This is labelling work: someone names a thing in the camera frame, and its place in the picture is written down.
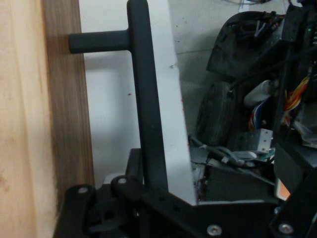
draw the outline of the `bolt head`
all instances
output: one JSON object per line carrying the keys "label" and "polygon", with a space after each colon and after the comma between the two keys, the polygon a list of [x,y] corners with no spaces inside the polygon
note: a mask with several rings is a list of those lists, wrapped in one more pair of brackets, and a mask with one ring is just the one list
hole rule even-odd
{"label": "bolt head", "polygon": [[86,187],[81,187],[80,189],[78,189],[78,193],[80,193],[80,194],[83,194],[86,192],[88,192],[88,188],[86,188]]}
{"label": "bolt head", "polygon": [[119,184],[124,184],[124,183],[126,183],[127,182],[127,180],[125,179],[125,178],[120,178],[119,180],[118,180],[118,183]]}
{"label": "bolt head", "polygon": [[210,225],[207,227],[207,233],[211,237],[217,237],[222,234],[222,229],[218,225]]}
{"label": "bolt head", "polygon": [[293,227],[290,224],[282,223],[278,226],[279,232],[281,232],[284,235],[291,235],[294,232]]}

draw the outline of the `metal plate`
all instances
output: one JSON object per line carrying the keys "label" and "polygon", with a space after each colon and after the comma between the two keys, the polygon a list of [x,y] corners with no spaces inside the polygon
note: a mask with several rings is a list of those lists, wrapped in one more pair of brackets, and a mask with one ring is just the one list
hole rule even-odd
{"label": "metal plate", "polygon": [[239,133],[236,137],[235,150],[267,154],[271,147],[272,136],[273,131],[267,129]]}

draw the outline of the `wood grain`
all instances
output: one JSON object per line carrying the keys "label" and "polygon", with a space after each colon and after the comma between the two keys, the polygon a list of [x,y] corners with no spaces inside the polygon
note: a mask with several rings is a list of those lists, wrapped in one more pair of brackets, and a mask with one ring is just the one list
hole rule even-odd
{"label": "wood grain", "polygon": [[56,191],[41,1],[0,11],[0,237],[46,238]]}
{"label": "wood grain", "polygon": [[58,200],[75,184],[94,184],[84,56],[68,35],[81,32],[78,0],[45,0],[49,87]]}
{"label": "wood grain", "polygon": [[0,237],[52,237],[65,190],[93,184],[78,0],[0,0]]}

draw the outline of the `black wheel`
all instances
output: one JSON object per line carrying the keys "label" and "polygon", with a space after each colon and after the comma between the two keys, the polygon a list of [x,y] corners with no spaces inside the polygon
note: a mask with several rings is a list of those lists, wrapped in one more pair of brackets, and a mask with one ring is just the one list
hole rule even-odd
{"label": "black wheel", "polygon": [[229,94],[230,84],[214,82],[200,106],[196,122],[197,138],[210,146],[224,145],[233,121],[235,94]]}

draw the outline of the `gray floor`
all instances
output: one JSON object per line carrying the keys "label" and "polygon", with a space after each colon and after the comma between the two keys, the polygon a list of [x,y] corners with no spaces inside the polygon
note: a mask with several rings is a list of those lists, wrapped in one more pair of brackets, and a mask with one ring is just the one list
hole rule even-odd
{"label": "gray floor", "polygon": [[[217,78],[206,71],[215,39],[223,24],[239,12],[240,0],[232,1],[237,4],[226,0],[169,0],[188,134],[195,133],[202,97]],[[272,0],[251,5],[249,10],[284,14],[287,7],[287,0]]]}

